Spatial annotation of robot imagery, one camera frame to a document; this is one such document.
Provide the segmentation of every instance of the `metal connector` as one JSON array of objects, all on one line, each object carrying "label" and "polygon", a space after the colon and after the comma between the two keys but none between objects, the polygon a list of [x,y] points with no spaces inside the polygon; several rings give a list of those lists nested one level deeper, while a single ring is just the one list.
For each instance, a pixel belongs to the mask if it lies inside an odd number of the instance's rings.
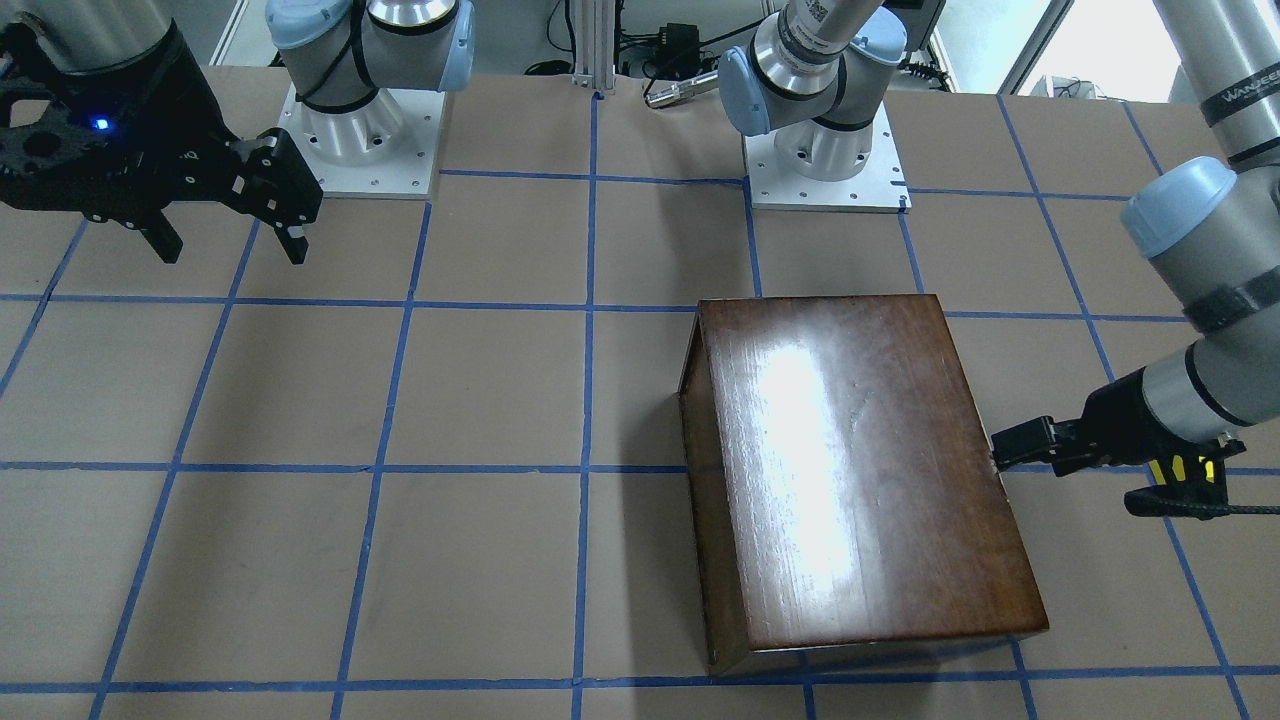
[{"label": "metal connector", "polygon": [[719,73],[712,70],[672,83],[666,90],[650,92],[644,96],[644,104],[654,110],[660,110],[692,100],[695,96],[716,90],[717,87],[719,87]]}]

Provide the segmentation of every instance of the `bolt hole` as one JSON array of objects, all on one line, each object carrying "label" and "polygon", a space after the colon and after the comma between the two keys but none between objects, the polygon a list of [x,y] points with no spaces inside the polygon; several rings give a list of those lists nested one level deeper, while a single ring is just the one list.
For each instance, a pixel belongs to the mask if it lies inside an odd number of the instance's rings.
[{"label": "bolt hole", "polygon": [[49,158],[54,152],[58,152],[58,149],[61,146],[63,138],[51,132],[37,132],[22,143],[22,149],[27,151],[27,155],[33,158]]}]

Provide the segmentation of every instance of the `black cable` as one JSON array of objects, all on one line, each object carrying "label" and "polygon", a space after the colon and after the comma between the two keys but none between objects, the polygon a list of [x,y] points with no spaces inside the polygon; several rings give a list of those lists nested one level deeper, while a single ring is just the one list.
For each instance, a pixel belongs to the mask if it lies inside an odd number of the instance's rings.
[{"label": "black cable", "polygon": [[1057,94],[1056,95],[1059,97],[1075,97],[1074,95],[1071,95],[1071,91],[1074,90],[1074,91],[1079,92],[1078,88],[1080,87],[1080,85],[1083,83],[1083,81],[1080,78],[1073,78],[1073,79],[1074,79],[1074,82],[1069,82],[1068,85],[1064,85],[1062,87],[1057,88]]},{"label": "black cable", "polygon": [[1220,515],[1280,515],[1280,505],[1210,505],[1207,502],[1185,502],[1181,500],[1165,500],[1164,497],[1144,497],[1144,502],[1160,505],[1172,510],[1208,510]]},{"label": "black cable", "polygon": [[358,13],[358,15],[356,15],[356,17],[352,18],[352,22],[349,24],[351,29],[347,31],[347,41],[342,44],[342,49],[338,50],[338,54],[334,55],[333,60],[329,61],[329,67],[326,67],[324,69],[324,73],[320,74],[320,79],[317,79],[316,83],[314,86],[311,86],[311,88],[307,90],[306,92],[300,92],[298,94],[298,100],[301,102],[306,102],[316,92],[320,92],[320,88],[324,87],[326,82],[329,82],[329,78],[333,77],[334,70],[338,69],[338,65],[347,56],[347,53],[351,53],[351,49],[356,45],[356,40],[360,36],[360,24],[361,24],[361,20],[364,19],[364,17],[365,17],[365,0],[358,0],[351,8],[349,12],[351,13]]},{"label": "black cable", "polygon": [[577,37],[573,32],[573,18],[570,17],[568,3],[564,3],[564,27],[568,28],[568,51],[573,56],[573,67],[577,67]]},{"label": "black cable", "polygon": [[648,73],[645,73],[645,77],[649,78],[649,85],[646,85],[645,88],[644,88],[644,91],[641,91],[640,94],[641,95],[649,95],[649,91],[653,90],[654,83],[658,82],[658,76],[660,76],[662,72],[666,70],[667,68],[675,65],[676,60],[680,60],[681,58],[684,58],[685,55],[687,55],[687,54],[690,54],[690,53],[692,53],[695,50],[701,50],[703,47],[707,47],[708,45],[714,45],[714,44],[722,41],[722,40],[728,40],[728,38],[733,37],[735,35],[744,33],[744,32],[746,32],[749,29],[755,29],[760,24],[762,20],[764,20],[764,18],[760,18],[759,20],[755,20],[755,22],[753,22],[750,24],[745,24],[745,26],[742,26],[742,27],[740,27],[737,29],[732,29],[730,32],[726,32],[724,35],[717,35],[716,37],[713,37],[710,40],[704,40],[703,42],[699,42],[698,45],[690,45],[689,47],[685,47],[680,53],[676,53],[666,63],[663,63],[662,65],[659,65],[658,69],[655,69],[653,72],[652,76],[648,74]]},{"label": "black cable", "polygon": [[559,50],[561,53],[572,53],[572,50],[570,50],[568,47],[561,47],[559,45],[556,45],[554,40],[552,40],[552,19],[556,18],[556,8],[559,8],[561,3],[563,3],[563,1],[564,0],[556,0],[556,4],[552,5],[550,14],[547,15],[547,42],[549,42],[552,47]]},{"label": "black cable", "polygon": [[573,65],[568,60],[543,60],[525,68],[526,76],[566,76],[573,72]]}]

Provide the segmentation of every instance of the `blue grid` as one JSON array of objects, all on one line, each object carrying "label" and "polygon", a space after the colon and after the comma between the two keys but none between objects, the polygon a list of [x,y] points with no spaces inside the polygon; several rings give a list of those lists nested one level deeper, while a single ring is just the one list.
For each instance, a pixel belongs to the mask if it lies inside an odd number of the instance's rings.
[{"label": "blue grid", "polygon": [[[645,177],[623,177],[623,176],[600,176],[596,172],[596,158],[598,158],[598,104],[602,96],[595,95],[591,97],[591,138],[590,138],[590,172],[588,174],[557,174],[557,173],[520,173],[520,172],[480,172],[480,170],[443,170],[442,174],[448,176],[474,176],[474,177],[499,177],[499,178],[529,178],[529,179],[568,179],[568,181],[582,181],[590,184],[590,199],[589,199],[589,236],[588,236],[588,300],[582,305],[575,304],[504,304],[504,302],[445,302],[445,301],[421,301],[415,299],[415,290],[417,287],[417,281],[421,273],[422,258],[428,241],[428,227],[430,222],[430,205],[426,206],[424,211],[424,219],[421,225],[421,232],[419,237],[419,246],[413,263],[413,272],[410,282],[410,288],[406,293],[403,301],[384,301],[384,300],[362,300],[362,299],[270,299],[270,297],[239,297],[238,288],[241,279],[244,274],[250,254],[252,251],[259,225],[253,224],[250,236],[244,243],[244,249],[241,255],[239,264],[237,266],[234,278],[232,281],[230,288],[225,297],[170,297],[170,296],[95,296],[95,295],[56,295],[54,291],[63,277],[81,238],[83,237],[86,224],[82,223],[77,229],[74,237],[72,238],[67,251],[64,252],[56,270],[50,278],[45,291],[41,295],[24,295],[24,293],[9,293],[0,295],[0,302],[37,302],[37,307],[33,316],[24,332],[18,348],[15,350],[13,357],[8,363],[4,375],[0,377],[0,398],[3,398],[4,391],[8,388],[31,340],[37,331],[41,318],[50,302],[140,302],[140,304],[210,304],[221,305],[221,316],[218,323],[218,328],[210,342],[209,352],[206,354],[205,364],[201,370],[200,379],[197,382],[195,395],[188,406],[188,413],[186,421],[179,436],[179,441],[173,452],[173,459],[169,462],[41,462],[41,461],[0,461],[0,470],[9,469],[26,469],[26,470],[47,470],[59,471],[69,469],[84,469],[84,470],[102,470],[102,471],[165,471],[165,482],[161,488],[160,497],[156,503],[155,512],[152,515],[151,525],[146,537],[142,555],[138,560],[137,570],[134,574],[133,583],[131,585],[129,594],[127,597],[124,610],[120,616],[118,630],[115,633],[111,650],[109,652],[102,676],[97,683],[0,683],[0,694],[49,694],[49,693],[73,693],[73,694],[92,694],[93,705],[90,712],[90,719],[96,720],[100,717],[105,698],[113,693],[168,693],[168,692],[232,692],[232,693],[289,693],[289,692],[325,692],[333,693],[333,706],[330,717],[333,720],[340,719],[343,698],[346,693],[351,692],[385,692],[385,691],[434,691],[434,692],[449,692],[449,691],[521,691],[521,689],[559,689],[568,691],[572,693],[572,719],[580,720],[581,717],[581,697],[584,689],[607,689],[607,688],[671,688],[671,687],[742,687],[742,685],[794,685],[803,688],[805,698],[805,716],[808,719],[815,720],[818,714],[813,697],[813,688],[818,685],[849,685],[849,684],[920,684],[920,683],[972,683],[972,682],[1016,682],[1019,683],[1024,702],[1027,706],[1028,717],[1036,720],[1037,710],[1034,703],[1034,697],[1030,689],[1032,680],[1064,680],[1064,679],[1096,679],[1096,678],[1189,678],[1189,676],[1221,676],[1224,678],[1231,691],[1233,698],[1239,710],[1240,717],[1249,717],[1248,710],[1244,706],[1243,697],[1240,696],[1238,684],[1235,682],[1236,676],[1280,676],[1280,665],[1231,665],[1222,650],[1220,638],[1213,628],[1212,619],[1207,606],[1204,605],[1203,597],[1201,596],[1198,584],[1196,582],[1192,568],[1187,560],[1187,556],[1181,548],[1181,543],[1178,538],[1176,530],[1172,524],[1166,519],[1165,525],[1178,555],[1179,562],[1184,571],[1188,588],[1196,601],[1197,609],[1201,612],[1201,618],[1204,624],[1206,633],[1208,634],[1215,653],[1219,659],[1219,665],[1211,666],[1149,666],[1149,667],[1085,667],[1085,669],[1055,669],[1055,670],[1029,670],[1025,666],[1021,656],[1021,648],[1016,639],[1010,638],[1001,643],[987,644],[983,647],[970,648],[970,652],[977,652],[980,650],[988,650],[991,647],[998,647],[1007,642],[1015,670],[1011,671],[932,671],[932,673],[863,673],[863,671],[844,671],[835,674],[819,674],[808,667],[808,660],[804,660],[804,669],[799,673],[777,674],[767,676],[753,676],[753,678],[727,678],[716,679],[708,676],[634,676],[634,678],[613,678],[613,679],[598,679],[586,678],[584,675],[584,655],[585,655],[585,609],[586,609],[586,537],[588,537],[588,510],[590,498],[590,474],[591,473],[622,473],[622,474],[684,474],[686,469],[680,465],[591,465],[591,377],[593,377],[593,352],[594,352],[594,314],[595,313],[692,313],[696,310],[695,306],[648,306],[648,305],[596,305],[595,304],[595,231],[596,231],[596,187],[600,182],[616,182],[616,183],[655,183],[655,184],[717,184],[717,186],[737,186],[742,188],[744,204],[746,213],[746,234],[748,234],[748,249],[751,261],[751,274],[753,286],[755,296],[762,296],[762,273],[760,264],[756,252],[755,243],[755,224],[754,214],[750,206],[750,187],[746,178],[701,178],[701,179],[671,179],[671,178],[645,178]],[[1096,350],[1098,352],[1100,361],[1102,363],[1108,378],[1114,379],[1114,373],[1107,359],[1106,350],[1102,346],[1101,337],[1096,329],[1096,322],[1129,322],[1129,323],[1183,323],[1183,318],[1175,316],[1149,316],[1149,315],[1098,315],[1089,311],[1085,299],[1075,281],[1074,270],[1070,265],[1070,260],[1061,245],[1057,236],[1056,228],[1053,225],[1052,217],[1050,215],[1048,208],[1044,202],[1046,199],[1060,199],[1060,200],[1082,200],[1082,201],[1124,201],[1126,197],[1108,196],[1108,195],[1080,195],[1080,193],[1052,193],[1043,192],[1037,184],[1036,177],[1032,172],[1030,164],[1023,151],[1021,143],[1018,137],[1018,132],[1014,127],[1012,119],[1005,106],[1002,99],[997,97],[1001,113],[1007,124],[1011,141],[1018,150],[1019,159],[1027,173],[1028,181],[1032,186],[1032,192],[1004,192],[1004,191],[979,191],[979,190],[966,190],[966,188],[928,188],[928,187],[911,187],[910,190],[916,193],[929,195],[929,193],[951,193],[951,195],[973,195],[973,196],[1007,196],[1007,197],[1028,197],[1036,199],[1042,214],[1044,217],[1046,225],[1050,229],[1050,234],[1053,238],[1055,246],[1059,251],[1059,256],[1062,261],[1064,272],[1071,283],[1071,288],[1076,296],[1080,313],[988,313],[988,311],[948,311],[947,316],[951,318],[986,318],[986,319],[1036,319],[1036,320],[1068,320],[1068,322],[1084,322],[1091,331]],[[1162,173],[1162,168],[1157,161],[1155,154],[1147,142],[1142,128],[1133,115],[1132,109],[1125,104],[1124,110],[1132,123],[1138,140],[1142,142],[1143,149],[1147,151],[1152,165],[1156,168],[1157,173]],[[924,281],[920,273],[919,259],[915,252],[914,243],[911,241],[910,228],[908,225],[905,209],[899,213],[899,224],[902,233],[902,240],[906,247],[906,254],[911,264],[913,277],[915,279],[916,290],[924,292]],[[191,464],[183,462],[182,455],[186,448],[187,441],[191,434],[196,411],[198,410],[200,401],[204,396],[205,387],[212,368],[212,363],[216,359],[218,350],[220,347],[223,336],[225,333],[227,323],[229,315],[237,305],[303,305],[303,306],[355,306],[355,307],[401,307],[403,310],[401,332],[397,343],[396,360],[393,364],[390,386],[388,388],[388,404],[387,413],[384,416],[384,424],[381,436],[379,438],[379,446],[376,452],[376,459],[374,464],[370,465],[308,465],[308,464]],[[484,309],[484,310],[529,310],[529,311],[563,311],[575,310],[582,311],[585,315],[585,356],[584,356],[584,429],[582,429],[582,454],[579,465],[393,465],[387,464],[387,446],[389,442],[390,429],[394,420],[394,407],[396,397],[398,393],[401,372],[403,368],[406,343],[408,338],[408,332],[412,322],[412,311],[415,309]],[[1028,468],[1029,471],[1047,473],[1048,468]],[[157,538],[157,532],[164,518],[168,498],[173,488],[174,479],[178,473],[187,471],[210,471],[210,473],[367,473],[371,475],[370,480],[370,498],[367,519],[365,525],[365,532],[362,534],[361,548],[360,548],[360,561],[357,566],[356,582],[352,588],[352,602],[348,614],[347,628],[344,633],[343,648],[339,661],[339,667],[337,676],[333,682],[271,682],[271,683],[253,683],[244,680],[227,680],[227,682],[116,682],[114,680],[114,671],[116,662],[119,661],[120,651],[123,648],[133,611],[137,605],[138,594],[145,580],[147,566],[150,562],[151,552],[155,547]],[[1146,470],[1138,468],[1106,468],[1102,471],[1115,473],[1115,474],[1147,474]],[[1236,474],[1242,475],[1266,475],[1266,477],[1280,477],[1280,469],[1272,468],[1238,468],[1234,469]],[[367,564],[370,548],[374,538],[378,503],[380,495],[381,478],[387,473],[420,473],[420,474],[474,474],[474,473],[498,473],[498,474],[524,474],[524,473],[545,473],[545,474],[576,474],[580,478],[580,514],[579,514],[579,557],[577,557],[577,571],[576,571],[576,593],[575,593],[575,638],[573,638],[573,673],[571,678],[513,678],[513,679],[421,679],[421,680],[351,680],[349,662],[356,641],[356,629],[358,625],[360,606],[364,593],[364,582],[367,574]]]}]

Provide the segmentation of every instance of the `blue tape line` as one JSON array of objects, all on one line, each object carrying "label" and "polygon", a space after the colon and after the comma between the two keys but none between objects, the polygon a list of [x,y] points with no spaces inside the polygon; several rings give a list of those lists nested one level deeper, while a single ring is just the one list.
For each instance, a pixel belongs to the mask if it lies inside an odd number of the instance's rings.
[{"label": "blue tape line", "polygon": [[[1280,665],[1236,665],[1235,675],[1280,676]],[[695,676],[625,676],[594,679],[585,678],[577,687],[588,689],[614,688],[689,688],[689,687],[740,687],[740,685],[877,685],[877,684],[931,684],[968,682],[1016,682],[1016,670],[975,670],[975,671],[923,671],[923,673],[850,673],[850,674],[797,674],[777,673],[740,678]],[[1171,665],[1134,667],[1062,667],[1051,670],[1027,670],[1025,676],[1034,682],[1091,680],[1125,678],[1220,678],[1222,669],[1216,665]],[[396,680],[196,680],[196,682],[113,682],[109,694],[115,693],[310,693],[334,692],[342,687],[346,692],[404,692],[404,691],[563,691],[575,685],[572,678],[508,678],[508,679],[396,679]],[[90,694],[101,688],[101,683],[0,683],[0,694]]]},{"label": "blue tape line", "polygon": [[1231,468],[1230,473],[1233,475],[1256,475],[1256,477],[1276,477],[1280,475],[1280,469],[1276,468]]},{"label": "blue tape line", "polygon": [[[586,302],[595,302],[595,209],[596,172],[599,163],[600,100],[599,92],[591,95],[591,187],[588,205],[586,234]],[[573,577],[573,685],[570,717],[582,717],[582,675],[586,656],[586,565],[588,530],[591,507],[591,418],[595,365],[595,314],[588,311],[585,318],[585,342],[582,350],[582,455],[579,459],[579,506],[577,506],[577,566]]]},{"label": "blue tape line", "polygon": [[1094,320],[1108,323],[1170,323],[1184,324],[1187,318],[1181,315],[1092,315]]},{"label": "blue tape line", "polygon": [[[1156,484],[1155,475],[1151,470],[1147,470],[1147,479],[1149,484]],[[1231,670],[1231,664],[1226,659],[1226,650],[1222,648],[1222,639],[1217,634],[1217,628],[1213,625],[1213,619],[1210,616],[1208,606],[1204,603],[1204,596],[1201,594],[1199,583],[1196,580],[1196,574],[1192,573],[1192,565],[1187,560],[1187,552],[1183,550],[1183,542],[1178,538],[1178,530],[1174,528],[1174,521],[1169,518],[1162,518],[1165,521],[1165,532],[1169,533],[1169,542],[1174,546],[1174,553],[1178,556],[1178,565],[1183,570],[1183,577],[1187,579],[1187,587],[1192,591],[1192,600],[1196,601],[1196,610],[1199,611],[1201,620],[1204,623],[1204,632],[1208,633],[1208,641],[1213,646],[1213,655],[1217,656],[1217,662],[1222,675],[1226,678],[1226,687],[1231,691],[1231,700],[1235,701],[1235,708],[1240,714],[1240,720],[1249,720],[1249,710],[1244,705],[1244,696],[1240,693],[1240,684],[1235,682],[1235,675]]]},{"label": "blue tape line", "polygon": [[737,187],[742,181],[733,178],[641,178],[632,176],[595,176],[600,182],[631,182],[641,184],[723,184]]},{"label": "blue tape line", "polygon": [[902,242],[906,245],[906,259],[911,263],[911,277],[915,278],[915,292],[924,292],[924,275],[920,274],[920,259],[915,254],[915,242],[911,241],[911,229],[906,227],[906,201],[899,201],[897,227],[902,231]]},{"label": "blue tape line", "polygon": [[169,470],[169,462],[77,462],[77,461],[36,461],[36,460],[10,460],[0,461],[0,470],[38,470],[60,473],[67,470],[88,470],[108,473],[164,473]]},{"label": "blue tape line", "polygon": [[237,305],[287,305],[303,307],[403,307],[399,300],[343,300],[329,297],[239,297]]},{"label": "blue tape line", "polygon": [[306,465],[306,464],[253,464],[253,462],[179,462],[179,473],[280,473],[308,475],[349,475],[372,473],[372,465]]},{"label": "blue tape line", "polygon": [[818,720],[818,702],[813,697],[813,669],[809,666],[809,653],[797,650],[796,660],[800,662],[800,674],[804,676],[801,689],[804,691],[805,720]]},{"label": "blue tape line", "polygon": [[1018,669],[1018,684],[1023,689],[1023,705],[1027,706],[1027,719],[1039,720],[1039,711],[1036,710],[1036,696],[1032,694],[1032,683],[1027,678],[1027,662],[1023,661],[1023,646],[1018,638],[1009,638],[1009,648],[1014,653],[1014,667]]},{"label": "blue tape line", "polygon": [[613,475],[682,475],[689,471],[685,465],[591,465],[593,473]]},{"label": "blue tape line", "polygon": [[[1103,465],[1102,468],[1087,468],[1083,471],[1108,473],[1112,475],[1144,475],[1147,473],[1146,468],[1137,468],[1133,465],[1120,465],[1120,466]],[[1005,470],[1005,473],[1032,473],[1039,475],[1052,475],[1053,468],[1051,465],[1019,465],[1016,468]]]},{"label": "blue tape line", "polygon": [[1083,322],[1079,313],[1005,313],[1000,310],[946,310],[947,318],[969,318],[978,320],[1075,320]]},{"label": "blue tape line", "polygon": [[696,313],[696,305],[595,305],[596,313]]},{"label": "blue tape line", "polygon": [[819,669],[823,673],[831,673],[838,675],[850,675],[850,674],[856,675],[859,671],[865,671],[868,667],[883,667],[883,666],[902,665],[909,662],[938,662],[946,660],[955,660],[970,655],[978,655],[1000,647],[1009,647],[1009,639],[1007,638],[986,639],[974,643],[966,643],[957,647],[946,647],[938,651],[929,651],[929,652],[915,651],[915,652],[886,655],[872,660],[855,661],[852,664],[822,665],[819,666]]},{"label": "blue tape line", "polygon": [[1009,129],[1009,136],[1014,141],[1014,149],[1018,150],[1018,159],[1021,161],[1023,170],[1027,173],[1027,181],[1030,182],[1032,191],[1036,193],[1036,204],[1039,205],[1041,214],[1044,217],[1044,225],[1048,228],[1050,238],[1053,241],[1057,256],[1062,261],[1062,270],[1066,272],[1066,279],[1071,284],[1071,292],[1075,295],[1075,301],[1080,305],[1080,314],[1084,315],[1084,324],[1089,328],[1089,337],[1093,338],[1093,347],[1098,352],[1098,360],[1102,361],[1102,369],[1106,372],[1110,380],[1115,380],[1115,372],[1111,369],[1111,360],[1102,348],[1102,337],[1098,334],[1098,328],[1093,323],[1089,314],[1089,305],[1084,301],[1084,293],[1080,291],[1080,283],[1075,278],[1075,270],[1071,269],[1071,260],[1066,256],[1066,247],[1062,245],[1062,238],[1057,234],[1057,227],[1053,224],[1053,218],[1048,213],[1048,205],[1044,204],[1044,197],[1041,195],[1039,183],[1036,181],[1036,174],[1032,172],[1030,161],[1027,159],[1023,143],[1018,138],[1018,131],[1014,128],[1014,119],[1009,115],[1009,108],[1005,105],[1005,99],[1002,96],[996,96],[996,104],[1000,105],[1000,114],[1005,118],[1005,127]]},{"label": "blue tape line", "polygon": [[591,159],[591,170],[580,173],[526,173],[520,170],[440,170],[442,176],[472,178],[524,178],[524,179],[567,179],[598,182],[628,182],[640,184],[723,184],[737,187],[742,181],[736,178],[652,178],[643,176],[602,176],[596,172],[596,158]]},{"label": "blue tape line", "polygon": [[1098,200],[1105,202],[1128,202],[1125,195],[1092,195],[1080,192],[1027,192],[1025,190],[969,190],[963,187],[911,187],[911,192],[922,195],[969,195],[979,197],[1050,197],[1053,200]]},{"label": "blue tape line", "polygon": [[99,683],[0,683],[4,694],[88,694],[96,693]]},{"label": "blue tape line", "polygon": [[552,678],[516,678],[509,680],[351,680],[347,692],[406,692],[406,691],[567,691],[573,680]]},{"label": "blue tape line", "polygon": [[1233,665],[1231,673],[1236,675],[1280,675],[1280,665]]},{"label": "blue tape line", "polygon": [[575,302],[454,302],[448,300],[415,300],[413,307],[426,310],[539,310],[581,311],[589,305]]},{"label": "blue tape line", "polygon": [[1129,106],[1129,101],[1121,100],[1120,106],[1124,108],[1124,114],[1129,118],[1129,124],[1133,126],[1133,132],[1138,135],[1138,142],[1140,142],[1142,149],[1147,151],[1147,158],[1151,159],[1151,167],[1156,168],[1157,174],[1165,174],[1165,169],[1160,167],[1160,160],[1156,159],[1156,154],[1151,150],[1151,143],[1147,142],[1147,136],[1143,135],[1142,127],[1138,126],[1138,118],[1134,117],[1133,108]]},{"label": "blue tape line", "polygon": [[160,524],[164,520],[165,510],[169,506],[169,496],[173,493],[174,479],[178,477],[177,465],[182,462],[182,454],[187,450],[187,441],[191,439],[191,429],[196,424],[196,413],[200,410],[200,401],[205,396],[205,388],[209,384],[209,375],[214,370],[214,360],[218,357],[218,348],[221,346],[223,337],[227,333],[227,323],[230,320],[232,305],[230,299],[236,297],[239,291],[241,281],[244,278],[244,269],[248,266],[250,255],[253,252],[253,243],[257,240],[257,231],[260,223],[253,220],[253,225],[250,228],[248,238],[244,241],[244,250],[241,252],[239,264],[236,266],[236,275],[232,278],[232,286],[227,291],[227,300],[223,304],[221,315],[218,319],[218,328],[214,331],[214,337],[209,343],[209,352],[205,354],[205,364],[200,370],[200,378],[196,380],[196,389],[192,393],[191,402],[187,405],[187,416],[182,423],[182,432],[178,434],[178,443],[173,450],[173,459],[170,460],[170,469],[165,474],[164,484],[160,488],[160,497],[156,500],[155,512],[151,515],[151,525],[147,528],[146,542],[142,544],[142,555],[138,557],[137,570],[133,573],[133,583],[129,585],[129,594],[124,601],[124,610],[120,612],[120,623],[116,625],[115,638],[111,641],[111,651],[106,656],[106,666],[102,669],[102,680],[99,692],[93,696],[93,705],[90,708],[88,720],[99,720],[102,716],[102,705],[106,702],[106,691],[115,676],[115,666],[120,661],[120,651],[124,650],[124,638],[129,633],[129,626],[133,623],[133,611],[138,605],[138,596],[142,593],[142,583],[147,575],[147,568],[151,565],[151,553],[155,551],[156,538],[160,536]]},{"label": "blue tape line", "polygon": [[420,475],[576,475],[577,465],[383,465],[384,473]]},{"label": "blue tape line", "polygon": [[1082,195],[1079,192],[1042,192],[1041,197],[1050,200],[1098,200],[1103,202],[1128,202],[1128,195]]},{"label": "blue tape line", "polygon": [[972,195],[979,197],[1036,197],[1034,192],[1025,190],[966,190],[952,187],[909,187],[911,192],[920,195]]},{"label": "blue tape line", "polygon": [[177,683],[111,683],[108,691],[116,693],[320,693],[333,692],[337,683],[329,680],[266,682],[177,682]]},{"label": "blue tape line", "polygon": [[751,258],[751,290],[756,297],[764,297],[764,281],[760,275],[760,252],[755,242],[755,210],[751,208],[751,177],[742,178],[742,204],[746,206],[746,251]]},{"label": "blue tape line", "polygon": [[440,170],[442,176],[460,176],[470,178],[525,178],[525,179],[575,179],[585,181],[591,176],[579,173],[522,173],[518,170]]},{"label": "blue tape line", "polygon": [[[67,471],[90,470],[110,473],[155,473],[177,469],[179,473],[280,473],[280,474],[352,474],[371,473],[374,465],[307,465],[307,464],[248,464],[248,462],[96,462],[96,461],[41,461],[6,460],[0,461],[0,470]],[[576,475],[581,465],[394,465],[383,464],[383,473],[404,475]],[[685,465],[591,465],[591,473],[618,475],[671,475],[684,474]],[[1244,474],[1280,475],[1280,469],[1267,470],[1254,468]]]},{"label": "blue tape line", "polygon": [[151,305],[225,305],[225,297],[169,295],[55,295],[54,302],[138,302]]},{"label": "blue tape line", "polygon": [[45,309],[49,307],[49,299],[54,295],[54,288],[58,287],[58,281],[63,279],[63,273],[67,272],[67,265],[70,264],[72,255],[76,254],[76,249],[79,246],[81,238],[84,237],[84,231],[87,228],[88,220],[81,220],[79,227],[76,228],[76,234],[72,236],[72,241],[67,245],[67,251],[63,252],[63,259],[58,263],[58,268],[54,269],[52,277],[49,278],[49,284],[45,286],[45,292],[40,295],[36,311],[31,314],[27,329],[22,333],[22,340],[18,341],[18,347],[13,351],[13,357],[9,359],[9,365],[5,368],[4,375],[0,375],[0,400],[4,400],[4,393],[9,389],[9,383],[13,380],[14,373],[18,372],[18,364],[22,363],[22,356],[27,354],[27,347],[31,346],[31,338],[36,336],[36,328],[40,325],[41,318],[45,316]]},{"label": "blue tape line", "polygon": [[399,397],[401,373],[404,369],[404,351],[408,347],[410,327],[413,323],[413,299],[417,283],[422,277],[422,258],[426,255],[426,238],[431,227],[431,204],[422,208],[422,223],[417,234],[417,250],[413,254],[413,269],[404,291],[403,313],[401,315],[399,336],[396,341],[396,359],[392,361],[392,377],[387,387],[387,410],[383,414],[383,432],[378,438],[378,454],[374,477],[369,483],[369,510],[365,516],[365,532],[360,543],[360,560],[356,564],[356,582],[351,591],[351,610],[347,614],[347,629],[342,639],[342,655],[338,660],[338,689],[333,693],[329,708],[330,720],[342,717],[346,698],[344,685],[351,674],[351,656],[356,647],[356,629],[360,625],[360,607],[365,600],[365,579],[369,577],[369,557],[374,547],[374,529],[378,524],[378,503],[381,498],[383,475],[387,465],[387,448],[392,439],[392,427],[396,421],[396,402]]}]

